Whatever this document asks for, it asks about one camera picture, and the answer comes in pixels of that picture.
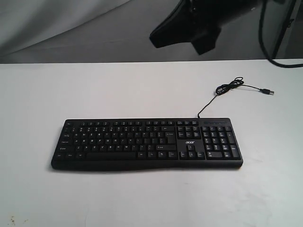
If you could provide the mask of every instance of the white surface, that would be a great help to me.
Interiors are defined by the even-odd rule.
[[[202,114],[231,119],[240,170],[50,168],[65,119],[196,117],[237,76],[276,92],[239,88]],[[301,226],[302,84],[266,61],[0,65],[0,226]]]

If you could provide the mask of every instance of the shift key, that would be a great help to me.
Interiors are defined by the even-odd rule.
[[[159,151],[174,151],[177,150],[177,146],[176,145],[157,145],[156,146],[156,150]]]
[[[174,132],[166,132],[165,137],[167,138],[168,144],[175,144],[176,143],[176,135]]]

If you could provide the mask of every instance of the keyboard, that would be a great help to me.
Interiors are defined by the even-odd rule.
[[[66,120],[51,165],[60,170],[239,168],[228,118]]]

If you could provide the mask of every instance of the keyboard cable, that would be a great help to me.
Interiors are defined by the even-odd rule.
[[[264,88],[257,88],[254,86],[250,86],[250,85],[245,85],[244,81],[243,81],[243,77],[237,77],[235,78],[235,80],[233,80],[232,82],[230,82],[229,84],[222,84],[221,86],[217,87],[216,89],[216,95],[213,97],[213,99],[206,105],[203,107],[203,109],[198,113],[198,118],[200,118],[200,114],[203,110],[205,110],[205,108],[207,108],[213,101],[215,98],[217,98],[218,96],[221,96],[223,94],[225,94],[226,92],[228,92],[231,89],[235,89],[237,87],[240,86],[245,86],[245,87],[251,87],[254,89],[259,90],[260,92],[262,92],[263,94],[266,95],[274,95],[275,92],[268,90],[268,89],[264,89]]]

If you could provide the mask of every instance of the gray wall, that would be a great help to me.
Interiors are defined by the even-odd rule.
[[[0,58],[2,63],[207,61],[263,59],[258,44],[260,7],[223,27],[215,50],[198,56],[191,44],[156,49],[150,32],[178,0],[132,0],[88,23]],[[268,5],[264,39],[271,52],[290,1]]]

